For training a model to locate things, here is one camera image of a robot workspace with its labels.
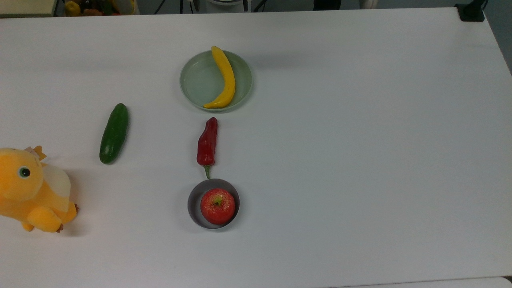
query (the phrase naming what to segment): plastic banana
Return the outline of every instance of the plastic banana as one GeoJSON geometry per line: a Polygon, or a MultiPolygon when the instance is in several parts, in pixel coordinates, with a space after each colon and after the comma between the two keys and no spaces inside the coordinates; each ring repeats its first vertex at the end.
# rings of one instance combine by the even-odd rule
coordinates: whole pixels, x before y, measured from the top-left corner
{"type": "Polygon", "coordinates": [[[203,105],[204,108],[224,108],[231,103],[234,96],[234,73],[229,60],[224,54],[222,49],[217,46],[211,47],[211,54],[214,57],[215,63],[221,71],[222,77],[224,77],[224,90],[210,103],[203,105]]]}

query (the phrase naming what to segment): red pepper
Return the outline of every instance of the red pepper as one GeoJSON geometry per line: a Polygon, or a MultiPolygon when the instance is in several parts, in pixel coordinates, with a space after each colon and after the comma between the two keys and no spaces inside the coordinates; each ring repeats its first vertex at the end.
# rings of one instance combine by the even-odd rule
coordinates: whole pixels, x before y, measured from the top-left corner
{"type": "Polygon", "coordinates": [[[217,119],[206,122],[203,134],[197,145],[197,163],[204,167],[206,178],[210,179],[210,167],[215,164],[215,146],[217,145],[217,119]]]}

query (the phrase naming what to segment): red apple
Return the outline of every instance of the red apple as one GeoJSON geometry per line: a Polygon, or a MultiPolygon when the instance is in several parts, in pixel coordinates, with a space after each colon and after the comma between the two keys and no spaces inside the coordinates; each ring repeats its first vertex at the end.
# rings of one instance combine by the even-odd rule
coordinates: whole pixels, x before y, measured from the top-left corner
{"type": "Polygon", "coordinates": [[[208,222],[222,225],[234,214],[234,198],[224,189],[208,190],[201,198],[201,213],[208,222]]]}

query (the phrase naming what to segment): green plate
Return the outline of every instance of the green plate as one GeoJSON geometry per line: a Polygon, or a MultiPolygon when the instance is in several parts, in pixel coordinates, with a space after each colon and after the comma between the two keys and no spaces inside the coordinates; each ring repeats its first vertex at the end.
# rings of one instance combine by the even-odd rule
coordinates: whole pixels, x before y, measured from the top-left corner
{"type": "Polygon", "coordinates": [[[238,55],[224,51],[233,68],[235,90],[231,103],[224,108],[204,108],[224,90],[224,78],[215,64],[211,51],[192,57],[181,70],[180,87],[187,99],[197,108],[208,112],[225,112],[237,108],[249,96],[252,73],[249,65],[238,55]]]}

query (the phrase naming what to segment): apple stem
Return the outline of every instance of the apple stem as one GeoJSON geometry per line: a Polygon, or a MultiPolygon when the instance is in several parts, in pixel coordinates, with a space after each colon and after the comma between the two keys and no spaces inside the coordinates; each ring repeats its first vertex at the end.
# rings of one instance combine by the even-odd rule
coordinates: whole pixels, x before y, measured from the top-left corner
{"type": "Polygon", "coordinates": [[[206,178],[207,179],[210,179],[210,165],[205,165],[203,166],[204,167],[204,171],[206,172],[206,178]]]}
{"type": "Polygon", "coordinates": [[[218,196],[218,197],[215,197],[214,199],[214,205],[216,206],[220,206],[222,203],[222,197],[218,196]]]}

